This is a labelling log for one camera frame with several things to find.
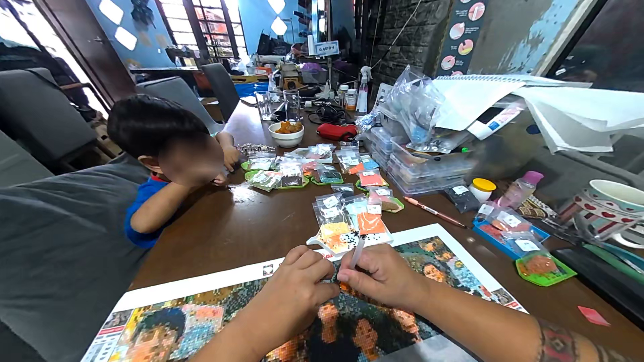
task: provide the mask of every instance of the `pencil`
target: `pencil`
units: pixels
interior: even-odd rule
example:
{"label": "pencil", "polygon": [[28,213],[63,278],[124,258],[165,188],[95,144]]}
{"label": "pencil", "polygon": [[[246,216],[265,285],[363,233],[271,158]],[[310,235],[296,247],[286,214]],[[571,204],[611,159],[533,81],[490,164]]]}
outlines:
{"label": "pencil", "polygon": [[456,226],[460,226],[462,228],[469,229],[469,227],[463,225],[458,220],[456,220],[454,218],[451,218],[451,217],[449,217],[449,216],[447,216],[447,215],[445,215],[443,213],[440,213],[440,212],[438,212],[438,211],[436,211],[436,210],[434,210],[434,209],[432,209],[430,207],[427,207],[427,206],[421,204],[420,202],[418,202],[418,200],[414,200],[414,199],[412,199],[411,197],[408,197],[408,196],[405,196],[404,199],[407,200],[411,205],[416,205],[416,206],[420,207],[421,209],[423,209],[423,210],[425,210],[425,211],[427,211],[429,213],[432,213],[432,214],[438,216],[439,218],[442,218],[443,220],[445,220],[447,222],[451,222],[452,224],[454,224]]}

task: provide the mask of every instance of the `red pouch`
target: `red pouch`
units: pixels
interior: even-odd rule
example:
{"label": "red pouch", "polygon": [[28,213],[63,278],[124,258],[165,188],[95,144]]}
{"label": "red pouch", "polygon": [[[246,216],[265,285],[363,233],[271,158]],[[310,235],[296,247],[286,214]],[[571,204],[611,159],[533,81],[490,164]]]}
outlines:
{"label": "red pouch", "polygon": [[320,137],[334,141],[351,141],[358,134],[358,129],[354,124],[346,126],[334,126],[333,124],[324,123],[317,128]]}

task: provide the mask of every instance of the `hand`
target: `hand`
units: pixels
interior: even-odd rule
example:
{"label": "hand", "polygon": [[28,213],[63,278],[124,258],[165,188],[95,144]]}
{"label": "hand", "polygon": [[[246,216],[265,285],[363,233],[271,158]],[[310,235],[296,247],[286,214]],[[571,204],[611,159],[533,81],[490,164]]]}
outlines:
{"label": "hand", "polygon": [[340,293],[336,284],[320,282],[335,269],[318,252],[300,245],[289,251],[264,288],[231,321],[245,326],[255,356],[261,358],[307,328],[319,306]]}
{"label": "hand", "polygon": [[223,165],[226,166],[228,171],[233,172],[233,165],[240,160],[240,152],[234,146],[222,146],[222,150]]}
{"label": "hand", "polygon": [[339,281],[391,307],[408,312],[417,310],[429,280],[416,273],[391,245],[380,244],[363,249],[357,265],[370,275],[349,269],[353,255],[351,250],[342,257],[337,273]]}
{"label": "hand", "polygon": [[217,175],[217,177],[214,178],[212,184],[215,186],[224,186],[225,184],[228,183],[228,178],[223,173],[220,173]]}

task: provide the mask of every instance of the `child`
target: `child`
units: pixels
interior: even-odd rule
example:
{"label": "child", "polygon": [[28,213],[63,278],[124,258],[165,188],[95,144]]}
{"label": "child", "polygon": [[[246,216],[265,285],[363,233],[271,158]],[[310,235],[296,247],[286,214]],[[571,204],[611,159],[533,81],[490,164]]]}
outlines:
{"label": "child", "polygon": [[116,102],[108,134],[152,171],[139,186],[125,219],[126,235],[140,247],[154,246],[195,188],[208,182],[224,185],[223,167],[232,171],[239,159],[232,135],[222,131],[210,137],[196,115],[174,102],[148,95]]}

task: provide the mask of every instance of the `blue shirt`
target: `blue shirt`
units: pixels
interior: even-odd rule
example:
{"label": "blue shirt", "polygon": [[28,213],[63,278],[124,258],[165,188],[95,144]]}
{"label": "blue shirt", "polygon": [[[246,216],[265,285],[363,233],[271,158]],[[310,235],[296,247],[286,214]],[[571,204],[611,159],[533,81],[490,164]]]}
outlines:
{"label": "blue shirt", "polygon": [[128,208],[125,216],[125,235],[131,242],[139,247],[155,246],[156,241],[159,239],[159,236],[161,235],[163,229],[165,229],[166,226],[172,223],[172,219],[170,219],[165,225],[160,227],[159,230],[147,234],[140,233],[132,229],[132,225],[130,223],[132,215],[134,215],[138,208],[141,207],[141,205],[143,205],[147,201],[147,199],[151,198],[152,195],[159,192],[159,190],[164,188],[166,185],[168,185],[168,182],[163,181],[156,176],[150,176],[145,184],[141,184],[141,186],[138,187],[137,199],[134,201],[134,204],[132,204],[132,206]]}

